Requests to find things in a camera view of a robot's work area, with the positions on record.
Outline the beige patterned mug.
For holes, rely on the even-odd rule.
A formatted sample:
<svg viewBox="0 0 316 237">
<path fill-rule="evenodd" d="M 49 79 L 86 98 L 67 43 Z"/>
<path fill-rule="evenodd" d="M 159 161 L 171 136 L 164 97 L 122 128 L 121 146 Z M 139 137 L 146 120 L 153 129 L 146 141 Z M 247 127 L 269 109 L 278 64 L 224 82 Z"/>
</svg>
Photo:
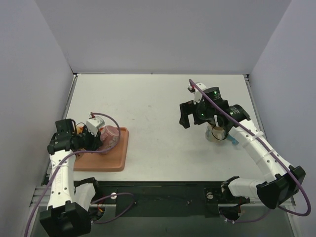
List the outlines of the beige patterned mug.
<svg viewBox="0 0 316 237">
<path fill-rule="evenodd" d="M 228 135 L 226 131 L 218 126 L 212 126 L 210 124 L 207 125 L 206 132 L 205 132 L 205 138 L 216 145 L 220 145 L 224 143 L 224 141 L 227 139 Z"/>
</svg>

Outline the pink patterned mug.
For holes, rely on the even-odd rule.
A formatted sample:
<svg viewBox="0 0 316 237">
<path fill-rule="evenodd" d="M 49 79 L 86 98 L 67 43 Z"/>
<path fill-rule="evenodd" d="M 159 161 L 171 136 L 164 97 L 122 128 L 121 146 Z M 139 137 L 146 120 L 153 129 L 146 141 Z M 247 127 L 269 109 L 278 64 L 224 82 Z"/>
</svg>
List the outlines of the pink patterned mug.
<svg viewBox="0 0 316 237">
<path fill-rule="evenodd" d="M 118 141 L 119 131 L 116 127 L 110 125 L 106 125 L 100 128 L 99 131 L 101 132 L 100 140 L 102 142 L 102 145 L 98 150 L 107 150 L 106 152 L 103 152 L 104 154 L 106 154 L 108 152 L 108 149 L 111 149 Z"/>
</svg>

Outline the blue patterned mug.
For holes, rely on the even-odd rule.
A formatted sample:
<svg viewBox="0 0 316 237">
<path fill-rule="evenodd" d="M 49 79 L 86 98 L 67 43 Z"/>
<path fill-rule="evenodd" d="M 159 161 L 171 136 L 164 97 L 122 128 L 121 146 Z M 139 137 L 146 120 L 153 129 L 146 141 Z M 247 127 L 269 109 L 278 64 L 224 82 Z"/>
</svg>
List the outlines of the blue patterned mug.
<svg viewBox="0 0 316 237">
<path fill-rule="evenodd" d="M 236 146 L 239 144 L 238 140 L 236 140 L 234 137 L 232 137 L 231 135 L 228 134 L 227 136 L 227 140 L 231 141 L 231 143 Z"/>
</svg>

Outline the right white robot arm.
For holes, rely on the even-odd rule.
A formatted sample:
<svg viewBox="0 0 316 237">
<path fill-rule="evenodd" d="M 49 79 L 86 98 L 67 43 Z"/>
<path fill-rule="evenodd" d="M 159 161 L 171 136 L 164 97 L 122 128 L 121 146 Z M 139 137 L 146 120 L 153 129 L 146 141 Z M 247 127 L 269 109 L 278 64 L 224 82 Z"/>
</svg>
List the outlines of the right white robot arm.
<svg viewBox="0 0 316 237">
<path fill-rule="evenodd" d="M 246 110 L 238 105 L 229 105 L 218 87 L 206 88 L 204 84 L 188 87 L 194 99 L 180 104 L 179 123 L 190 127 L 189 115 L 194 124 L 208 123 L 212 128 L 224 131 L 223 139 L 231 136 L 246 150 L 263 175 L 263 180 L 233 177 L 223 183 L 221 198 L 231 202 L 237 197 L 258 198 L 269 209 L 279 207 L 299 192 L 306 176 L 300 166 L 294 167 L 284 160 L 264 138 Z"/>
</svg>

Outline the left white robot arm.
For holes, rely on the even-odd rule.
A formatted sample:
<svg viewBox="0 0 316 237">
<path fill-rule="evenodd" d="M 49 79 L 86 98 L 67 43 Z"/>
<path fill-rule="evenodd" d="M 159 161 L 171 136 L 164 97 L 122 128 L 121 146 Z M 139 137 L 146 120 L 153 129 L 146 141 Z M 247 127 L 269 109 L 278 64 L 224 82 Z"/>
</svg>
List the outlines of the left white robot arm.
<svg viewBox="0 0 316 237">
<path fill-rule="evenodd" d="M 51 186 L 47 210 L 39 221 L 50 237 L 79 237 L 90 233 L 90 203 L 101 199 L 95 178 L 74 181 L 74 165 L 78 151 L 96 151 L 102 145 L 100 128 L 105 124 L 100 117 L 91 117 L 81 132 L 72 119 L 55 123 L 56 132 L 47 150 L 52 166 Z"/>
</svg>

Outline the yellow cream mug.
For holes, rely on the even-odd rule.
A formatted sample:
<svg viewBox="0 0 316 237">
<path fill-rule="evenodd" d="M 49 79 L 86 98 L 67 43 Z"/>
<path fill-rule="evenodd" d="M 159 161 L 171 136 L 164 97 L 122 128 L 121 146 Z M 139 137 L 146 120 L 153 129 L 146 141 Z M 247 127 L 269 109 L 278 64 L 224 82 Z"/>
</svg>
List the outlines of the yellow cream mug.
<svg viewBox="0 0 316 237">
<path fill-rule="evenodd" d="M 75 132 L 76 134 L 81 134 L 83 131 L 83 126 L 76 126 Z"/>
</svg>

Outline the pink plastic tray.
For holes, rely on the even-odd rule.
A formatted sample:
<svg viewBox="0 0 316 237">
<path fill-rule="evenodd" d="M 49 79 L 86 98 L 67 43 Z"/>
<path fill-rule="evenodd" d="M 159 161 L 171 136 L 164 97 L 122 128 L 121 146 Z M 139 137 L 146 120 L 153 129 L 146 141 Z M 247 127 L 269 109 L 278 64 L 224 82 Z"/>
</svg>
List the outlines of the pink plastic tray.
<svg viewBox="0 0 316 237">
<path fill-rule="evenodd" d="M 76 157 L 74 171 L 85 172 L 119 172 L 125 167 L 129 131 L 126 127 L 121 129 L 118 145 L 106 154 L 80 154 Z"/>
</svg>

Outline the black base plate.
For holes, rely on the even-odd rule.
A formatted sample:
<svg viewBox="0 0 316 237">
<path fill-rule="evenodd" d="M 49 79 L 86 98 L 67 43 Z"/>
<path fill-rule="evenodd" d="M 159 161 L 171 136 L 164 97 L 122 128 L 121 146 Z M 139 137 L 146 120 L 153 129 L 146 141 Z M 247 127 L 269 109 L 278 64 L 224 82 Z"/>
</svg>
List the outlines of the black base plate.
<svg viewBox="0 0 316 237">
<path fill-rule="evenodd" d="M 75 182 L 78 189 L 84 183 L 96 192 L 93 200 L 99 204 L 116 204 L 116 214 L 134 204 L 128 217 L 186 217 L 205 215 L 217 217 L 228 214 L 236 220 L 241 206 L 250 202 L 247 197 L 234 197 L 222 190 L 220 181 L 160 182 L 160 181 L 96 181 L 87 178 Z"/>
</svg>

